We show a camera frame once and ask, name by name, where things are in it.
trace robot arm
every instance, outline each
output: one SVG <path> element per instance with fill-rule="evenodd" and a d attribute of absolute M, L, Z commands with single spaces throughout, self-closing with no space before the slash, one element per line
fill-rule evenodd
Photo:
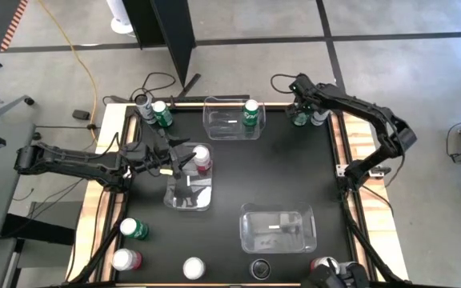
<path fill-rule="evenodd" d="M 26 146 L 17 151 L 14 168 L 22 175 L 37 175 L 46 172 L 70 175 L 95 180 L 105 189 L 122 192 L 129 185 L 131 173 L 141 173 L 168 165 L 176 178 L 181 177 L 182 167 L 193 157 L 173 155 L 172 148 L 189 139 L 173 139 L 164 130 L 154 134 L 154 147 L 138 142 L 120 147 L 118 152 L 94 154 L 76 150 L 65 150 L 44 143 Z M 116 134 L 110 144 L 118 137 Z"/>
<path fill-rule="evenodd" d="M 289 88 L 295 94 L 295 102 L 287 109 L 289 117 L 307 110 L 342 110 L 367 120 L 375 128 L 380 147 L 367 158 L 353 161 L 346 168 L 344 175 L 348 189 L 358 189 L 367 180 L 369 170 L 388 158 L 403 156 L 417 140 L 408 124 L 394 116 L 390 109 L 346 95 L 337 86 L 315 85 L 305 74 L 299 74 Z M 387 125 L 391 126 L 392 134 L 388 133 Z"/>

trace can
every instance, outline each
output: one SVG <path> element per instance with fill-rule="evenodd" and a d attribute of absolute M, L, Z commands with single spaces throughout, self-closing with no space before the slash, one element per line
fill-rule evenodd
<path fill-rule="evenodd" d="M 134 102 L 136 103 L 138 112 L 140 112 L 147 124 L 154 124 L 158 121 L 152 110 L 152 97 L 141 94 L 136 97 Z"/>
<path fill-rule="evenodd" d="M 292 122 L 296 126 L 304 126 L 305 124 L 307 124 L 308 119 L 309 115 L 307 115 L 307 113 L 300 112 L 293 117 Z"/>
<path fill-rule="evenodd" d="M 337 260 L 333 259 L 332 257 L 321 257 L 321 258 L 316 258 L 316 259 L 312 260 L 312 262 L 311 262 L 311 270 L 315 269 L 319 265 L 324 265 L 326 267 L 330 267 L 330 265 L 328 265 L 329 260 L 330 260 L 330 262 L 332 263 L 332 266 L 335 269 L 335 273 L 339 274 L 339 271 L 340 271 L 339 263 L 337 262 Z"/>
<path fill-rule="evenodd" d="M 315 111 L 311 117 L 311 123 L 314 126 L 321 126 L 325 120 L 327 119 L 328 114 L 330 113 L 329 110 L 320 110 Z"/>
<path fill-rule="evenodd" d="M 136 270 L 142 265 L 143 257 L 139 252 L 119 249 L 113 254 L 111 265 L 118 271 Z"/>
<path fill-rule="evenodd" d="M 120 232 L 128 237 L 143 240 L 149 234 L 149 227 L 134 218 L 126 218 L 120 223 Z"/>
<path fill-rule="evenodd" d="M 198 171 L 205 172 L 211 168 L 213 163 L 211 161 L 210 152 L 209 149 L 207 149 L 207 147 L 205 147 L 204 145 L 197 145 L 193 149 L 193 153 L 195 153 L 193 161 L 197 166 Z"/>
<path fill-rule="evenodd" d="M 168 107 L 166 106 L 166 103 L 163 101 L 157 101 L 154 103 L 152 106 L 152 109 L 154 110 L 154 115 L 156 116 L 156 119 L 158 120 L 158 124 L 161 127 L 168 127 L 172 125 L 172 122 L 174 119 L 172 118 L 172 114 L 168 110 Z"/>
<path fill-rule="evenodd" d="M 201 278 L 206 272 L 206 264 L 200 258 L 191 257 L 182 265 L 182 272 L 186 278 L 196 280 Z"/>
<path fill-rule="evenodd" d="M 259 118 L 259 103 L 255 100 L 245 102 L 243 108 L 243 124 L 246 126 L 255 126 Z"/>
<path fill-rule="evenodd" d="M 266 280 L 270 273 L 270 263 L 264 259 L 257 259 L 250 264 L 250 274 L 257 280 Z"/>

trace gray floor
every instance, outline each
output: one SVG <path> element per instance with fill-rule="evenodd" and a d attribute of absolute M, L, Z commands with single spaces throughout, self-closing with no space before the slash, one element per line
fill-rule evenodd
<path fill-rule="evenodd" d="M 75 44 L 125 43 L 133 38 L 110 30 L 104 0 L 45 0 Z M 197 39 L 316 36 L 323 30 L 314 1 L 190 0 Z M 461 31 L 461 2 L 325 1 L 334 35 L 397 34 Z M 12 46 L 65 45 L 60 33 L 31 0 Z M 419 140 L 408 151 L 399 177 L 389 188 L 395 221 L 409 277 L 416 283 L 461 286 L 461 164 L 445 154 L 449 126 L 461 122 L 461 38 L 335 43 L 349 94 L 389 106 L 405 118 Z M 102 121 L 102 96 L 126 97 L 146 74 L 174 74 L 166 49 L 80 52 L 99 90 L 97 123 Z M 20 106 L 4 122 L 84 126 L 73 109 L 91 110 L 93 91 L 88 77 L 70 52 L 0 54 L 0 92 L 9 101 L 21 94 L 37 100 Z M 202 78 L 189 95 L 250 94 L 261 101 L 290 101 L 269 84 L 274 73 L 309 74 L 314 82 L 333 82 L 324 43 L 199 46 L 192 53 L 188 77 Z M 151 86 L 166 80 L 157 78 Z M 287 87 L 279 79 L 278 85 Z M 157 93 L 176 95 L 178 84 Z M 91 143 L 88 131 L 40 129 L 45 142 L 82 149 Z M 461 136 L 451 136 L 451 150 L 461 150 Z M 388 162 L 396 167 L 399 161 Z M 42 201 L 74 181 L 53 174 L 22 177 L 16 197 L 35 192 Z M 80 185 L 66 201 L 83 199 Z M 29 202 L 11 210 L 25 214 Z M 26 270 L 21 287 L 61 282 L 65 267 Z"/>

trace pink can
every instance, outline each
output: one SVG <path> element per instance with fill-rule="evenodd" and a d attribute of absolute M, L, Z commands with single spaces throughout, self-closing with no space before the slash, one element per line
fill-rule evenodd
<path fill-rule="evenodd" d="M 118 271 L 136 270 L 142 265 L 142 255 L 129 249 L 119 249 L 113 254 L 111 265 Z"/>

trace table leg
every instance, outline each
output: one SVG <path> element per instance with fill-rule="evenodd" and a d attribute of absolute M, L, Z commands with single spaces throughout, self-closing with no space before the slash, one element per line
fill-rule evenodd
<path fill-rule="evenodd" d="M 8 213 L 1 230 L 4 238 L 24 238 L 63 245 L 74 243 L 74 229 Z"/>

